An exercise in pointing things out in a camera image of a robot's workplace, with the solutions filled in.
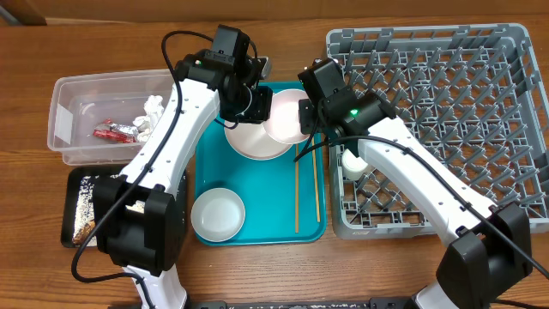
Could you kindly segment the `white paper cup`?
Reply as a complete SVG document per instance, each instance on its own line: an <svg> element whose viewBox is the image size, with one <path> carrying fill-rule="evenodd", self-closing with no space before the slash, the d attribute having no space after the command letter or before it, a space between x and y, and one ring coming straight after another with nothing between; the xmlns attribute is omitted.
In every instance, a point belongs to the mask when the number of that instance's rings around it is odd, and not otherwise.
<svg viewBox="0 0 549 309"><path fill-rule="evenodd" d="M349 149L345 149L341 155L341 166L343 176L352 181L357 181L372 171L368 163L355 156Z"/></svg>

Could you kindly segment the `white napkin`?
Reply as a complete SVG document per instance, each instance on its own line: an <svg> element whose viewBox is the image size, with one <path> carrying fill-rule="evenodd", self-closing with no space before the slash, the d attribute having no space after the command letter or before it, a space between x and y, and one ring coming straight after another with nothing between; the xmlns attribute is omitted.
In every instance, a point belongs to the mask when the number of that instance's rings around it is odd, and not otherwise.
<svg viewBox="0 0 549 309"><path fill-rule="evenodd" d="M132 124L137 128L136 140L138 142L146 142L153 133L164 113L162 102L161 96L150 95L143 106L145 115L138 116L133 120Z"/></svg>

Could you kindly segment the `wooden chopstick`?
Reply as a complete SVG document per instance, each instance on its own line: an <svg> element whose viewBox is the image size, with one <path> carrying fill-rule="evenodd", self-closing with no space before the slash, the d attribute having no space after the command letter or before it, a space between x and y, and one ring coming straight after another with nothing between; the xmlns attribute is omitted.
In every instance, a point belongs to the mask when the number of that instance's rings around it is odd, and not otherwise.
<svg viewBox="0 0 549 309"><path fill-rule="evenodd" d="M315 145L315 135L311 134L311 147ZM316 203L316 218L317 222L321 222L320 216L320 201L319 201L319 190L318 190L318 176L317 176L317 157L316 150L311 151L312 165L313 165L313 179L314 179L314 188L315 188L315 203Z"/></svg>
<svg viewBox="0 0 549 309"><path fill-rule="evenodd" d="M299 145L295 144L295 156L299 155ZM295 167L295 233L299 233L299 162L294 162Z"/></svg>

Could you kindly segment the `red foil snack wrapper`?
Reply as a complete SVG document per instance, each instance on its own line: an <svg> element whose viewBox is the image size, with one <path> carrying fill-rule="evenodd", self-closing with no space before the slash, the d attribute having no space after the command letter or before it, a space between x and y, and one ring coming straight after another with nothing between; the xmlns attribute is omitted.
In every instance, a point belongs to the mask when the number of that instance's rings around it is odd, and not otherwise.
<svg viewBox="0 0 549 309"><path fill-rule="evenodd" d="M118 124L106 119L94 127L93 136L119 143L137 142L138 129L133 125Z"/></svg>

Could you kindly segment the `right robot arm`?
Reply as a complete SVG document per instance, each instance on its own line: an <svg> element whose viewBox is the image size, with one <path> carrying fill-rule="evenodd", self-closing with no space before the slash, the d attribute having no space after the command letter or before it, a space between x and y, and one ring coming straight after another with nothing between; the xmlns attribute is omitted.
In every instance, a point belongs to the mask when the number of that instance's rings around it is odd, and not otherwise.
<svg viewBox="0 0 549 309"><path fill-rule="evenodd" d="M383 173L431 223L446 247L436 280L399 308L487 308L529 276L528 216L498 207L463 183L414 137L395 109L369 91L356 96L339 64L326 58L298 75L329 145L347 144Z"/></svg>

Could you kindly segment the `grey metal bowl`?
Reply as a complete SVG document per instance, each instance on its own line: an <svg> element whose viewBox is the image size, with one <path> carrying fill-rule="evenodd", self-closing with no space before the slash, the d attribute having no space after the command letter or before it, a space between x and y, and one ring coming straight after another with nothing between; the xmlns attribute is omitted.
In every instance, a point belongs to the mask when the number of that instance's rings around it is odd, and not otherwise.
<svg viewBox="0 0 549 309"><path fill-rule="evenodd" d="M245 207L242 199L226 188L203 192L191 209L191 224L202 239L220 243L234 237L244 225Z"/></svg>

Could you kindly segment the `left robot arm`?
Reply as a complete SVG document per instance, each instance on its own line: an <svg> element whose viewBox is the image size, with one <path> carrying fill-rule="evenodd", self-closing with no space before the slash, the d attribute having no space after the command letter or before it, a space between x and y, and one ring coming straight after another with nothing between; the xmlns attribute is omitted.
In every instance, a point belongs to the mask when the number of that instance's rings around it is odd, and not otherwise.
<svg viewBox="0 0 549 309"><path fill-rule="evenodd" d="M183 308L187 294L175 267L184 243L185 206L177 201L185 168L203 132L222 118L233 127L269 117L273 92L259 85L264 63L235 27L218 26L211 47L168 69L172 94L151 137L113 178L99 177L89 237L122 267L144 308Z"/></svg>

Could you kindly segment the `small pink saucer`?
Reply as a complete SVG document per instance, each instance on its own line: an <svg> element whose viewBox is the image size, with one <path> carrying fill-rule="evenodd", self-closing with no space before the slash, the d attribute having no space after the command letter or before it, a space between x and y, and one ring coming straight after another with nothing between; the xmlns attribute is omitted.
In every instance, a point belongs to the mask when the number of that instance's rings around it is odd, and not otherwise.
<svg viewBox="0 0 549 309"><path fill-rule="evenodd" d="M300 89L286 89L274 94L269 119L263 127L277 142L296 144L305 141L309 135L301 132L299 122L299 101L307 99Z"/></svg>

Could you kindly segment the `large pink plate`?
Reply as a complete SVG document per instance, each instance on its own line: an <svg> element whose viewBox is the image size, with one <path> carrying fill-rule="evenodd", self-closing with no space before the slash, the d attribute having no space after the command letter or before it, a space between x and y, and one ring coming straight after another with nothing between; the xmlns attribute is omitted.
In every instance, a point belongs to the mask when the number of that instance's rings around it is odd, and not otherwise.
<svg viewBox="0 0 549 309"><path fill-rule="evenodd" d="M231 147L240 155L266 161L285 154L292 146L277 142L263 128L262 124L238 124L234 129L224 129Z"/></svg>

